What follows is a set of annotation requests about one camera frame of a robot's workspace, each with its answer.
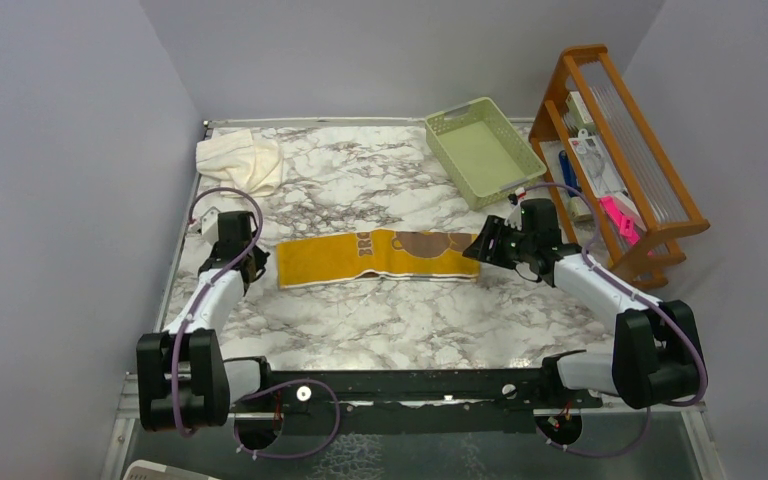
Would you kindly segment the brown yellow bear towel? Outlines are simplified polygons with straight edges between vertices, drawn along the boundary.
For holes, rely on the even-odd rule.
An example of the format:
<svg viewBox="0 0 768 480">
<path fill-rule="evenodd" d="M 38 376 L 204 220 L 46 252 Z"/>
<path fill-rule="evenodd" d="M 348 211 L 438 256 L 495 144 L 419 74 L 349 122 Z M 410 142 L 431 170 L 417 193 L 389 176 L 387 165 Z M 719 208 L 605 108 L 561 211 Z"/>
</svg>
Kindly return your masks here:
<svg viewBox="0 0 768 480">
<path fill-rule="evenodd" d="M 480 264 L 463 255 L 470 233 L 376 229 L 284 242 L 276 246 L 281 289 L 365 278 L 472 281 Z"/>
</svg>

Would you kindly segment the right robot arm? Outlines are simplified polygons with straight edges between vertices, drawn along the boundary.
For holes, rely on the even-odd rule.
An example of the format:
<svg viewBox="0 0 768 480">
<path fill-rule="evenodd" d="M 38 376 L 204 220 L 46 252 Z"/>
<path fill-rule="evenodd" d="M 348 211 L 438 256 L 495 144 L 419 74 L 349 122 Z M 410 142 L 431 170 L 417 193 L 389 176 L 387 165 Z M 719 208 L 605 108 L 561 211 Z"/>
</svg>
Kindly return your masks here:
<svg viewBox="0 0 768 480">
<path fill-rule="evenodd" d="M 613 336 L 608 353 L 570 351 L 542 362 L 539 398 L 560 407 L 578 390 L 618 397 L 641 409 L 689 406 L 707 390 L 708 374 L 692 309 L 662 301 L 604 269 L 585 249 L 566 243 L 552 201 L 531 199 L 515 208 L 519 220 L 489 216 L 466 258 L 515 270 L 576 298 Z"/>
</svg>

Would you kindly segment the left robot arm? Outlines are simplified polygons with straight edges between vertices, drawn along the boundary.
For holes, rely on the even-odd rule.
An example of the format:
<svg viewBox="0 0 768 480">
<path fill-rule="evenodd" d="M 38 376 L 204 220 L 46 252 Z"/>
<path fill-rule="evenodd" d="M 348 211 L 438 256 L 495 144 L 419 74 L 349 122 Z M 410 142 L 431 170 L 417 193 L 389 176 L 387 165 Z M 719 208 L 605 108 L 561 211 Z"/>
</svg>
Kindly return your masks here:
<svg viewBox="0 0 768 480">
<path fill-rule="evenodd" d="M 273 382 L 257 372 L 245 374 L 232 391 L 218 340 L 250 284 L 265 272 L 268 253 L 256 245 L 256 214 L 222 212 L 208 229 L 216 238 L 193 296 L 165 330 L 144 334 L 136 344 L 139 419 L 147 431 L 188 437 L 224 425 L 236 397 L 254 411 L 273 401 Z"/>
</svg>

